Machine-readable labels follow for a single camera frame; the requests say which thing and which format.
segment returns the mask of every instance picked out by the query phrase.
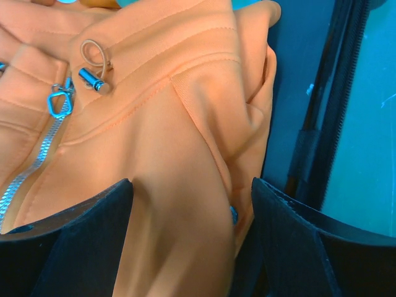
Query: zipper teeth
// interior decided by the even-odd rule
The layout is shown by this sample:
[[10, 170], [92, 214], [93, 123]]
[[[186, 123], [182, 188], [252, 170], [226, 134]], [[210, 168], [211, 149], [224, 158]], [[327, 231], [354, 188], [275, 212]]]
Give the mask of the zipper teeth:
[[369, 15], [369, 1], [353, 1], [351, 13], [355, 14], [348, 26], [345, 46], [340, 53], [341, 61], [336, 70], [330, 99], [339, 104], [327, 107], [318, 151], [311, 171], [307, 203], [310, 207], [320, 210], [327, 193], [330, 173], [334, 163], [343, 122], [348, 107], [353, 79], [358, 63], [361, 42]]
[[[67, 100], [63, 103], [61, 112], [66, 112], [69, 109], [67, 105]], [[4, 221], [4, 217], [6, 215], [8, 206], [11, 204], [12, 199], [14, 198], [16, 192], [18, 191], [19, 187], [21, 184], [32, 174], [34, 173], [39, 167], [43, 164], [45, 158], [47, 157], [48, 150], [51, 147], [51, 143], [61, 127], [61, 124], [63, 120], [65, 119], [66, 116], [61, 116], [59, 118], [55, 118], [55, 122], [47, 132], [47, 135], [45, 135], [45, 138], [43, 142], [41, 143], [40, 146], [40, 151], [33, 162], [32, 165], [30, 165], [29, 168], [27, 168], [24, 172], [19, 174], [9, 185], [7, 190], [5, 191], [4, 195], [1, 197], [0, 200], [0, 229], [2, 228], [2, 224]]]

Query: orange object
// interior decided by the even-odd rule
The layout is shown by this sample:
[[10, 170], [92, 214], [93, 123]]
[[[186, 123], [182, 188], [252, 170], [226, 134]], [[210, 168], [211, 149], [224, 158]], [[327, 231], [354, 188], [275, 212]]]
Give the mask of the orange object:
[[[56, 123], [51, 86], [71, 73], [75, 88], [71, 115], [13, 196], [2, 232], [129, 178], [136, 195], [114, 297], [226, 296], [269, 133], [276, 57], [267, 33], [279, 17], [272, 1], [233, 12], [229, 0], [142, 0], [118, 11], [1, 0], [3, 197]], [[103, 63], [97, 46], [80, 51], [85, 40], [110, 62], [106, 95], [79, 77], [83, 67], [100, 76]]]

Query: orange jacket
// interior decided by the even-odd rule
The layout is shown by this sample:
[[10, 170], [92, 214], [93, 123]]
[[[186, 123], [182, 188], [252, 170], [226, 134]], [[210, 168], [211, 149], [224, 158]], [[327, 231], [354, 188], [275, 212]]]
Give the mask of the orange jacket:
[[[136, 194], [114, 297], [225, 296], [252, 222], [276, 70], [267, 33], [279, 17], [271, 1], [233, 12], [229, 0], [140, 0], [118, 11], [0, 0], [3, 197], [55, 123], [51, 86], [70, 72], [75, 87], [71, 115], [13, 196], [2, 232], [129, 178]], [[80, 52], [88, 39], [112, 65], [106, 95], [79, 77], [100, 70]], [[86, 52], [102, 62], [98, 48]]]

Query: silver zipper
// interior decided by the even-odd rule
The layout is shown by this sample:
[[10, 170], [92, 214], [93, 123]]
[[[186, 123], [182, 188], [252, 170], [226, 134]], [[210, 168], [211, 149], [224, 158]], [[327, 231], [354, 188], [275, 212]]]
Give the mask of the silver zipper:
[[[74, 94], [74, 86], [70, 77], [67, 78], [65, 86], [62, 87], [58, 84], [52, 86], [52, 93], [47, 99], [48, 110], [49, 113], [55, 118], [55, 121], [47, 135], [40, 146], [40, 151], [36, 157], [36, 160], [27, 168], [24, 172], [19, 174], [9, 185], [7, 190], [5, 191], [4, 195], [1, 197], [0, 200], [0, 230], [2, 229], [2, 224], [4, 221], [4, 217], [6, 215], [7, 209], [11, 204], [12, 199], [14, 198], [15, 194], [17, 193], [19, 187], [22, 183], [31, 175], [33, 174], [39, 167], [44, 163], [45, 158], [47, 157], [48, 150], [51, 147], [51, 143], [58, 132], [59, 128], [61, 127], [64, 119], [66, 116], [71, 114], [72, 112], [72, 97]], [[56, 113], [53, 106], [53, 98], [65, 96], [65, 100], [61, 111]]]

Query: zipper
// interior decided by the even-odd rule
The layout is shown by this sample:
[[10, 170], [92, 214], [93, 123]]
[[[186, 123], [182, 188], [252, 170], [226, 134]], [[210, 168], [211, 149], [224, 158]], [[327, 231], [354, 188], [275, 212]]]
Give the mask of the zipper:
[[310, 168], [308, 183], [299, 195], [300, 197], [305, 196], [304, 203], [316, 210], [321, 209], [327, 192], [329, 177], [348, 107], [364, 29], [370, 12], [369, 4], [369, 0], [351, 1], [350, 16], [321, 125], [321, 134]]
[[[20, 172], [12, 181], [9, 183], [8, 188], [0, 199], [0, 230], [3, 229], [4, 219], [6, 213], [10, 207], [11, 202], [14, 200], [21, 188], [21, 185], [38, 171], [44, 164], [45, 160], [49, 157], [49, 150], [53, 143], [55, 136], [57, 135], [59, 128], [62, 126], [64, 120], [68, 115], [72, 113], [72, 99], [75, 93], [74, 86], [70, 77], [66, 79], [64, 86], [59, 84], [52, 86], [52, 93], [47, 98], [47, 105], [50, 115], [54, 118], [52, 125], [50, 125], [46, 132], [44, 139], [42, 140], [39, 148], [38, 155], [34, 159], [33, 163], [25, 170]], [[65, 100], [62, 104], [60, 112], [56, 112], [54, 99], [64, 96]]]

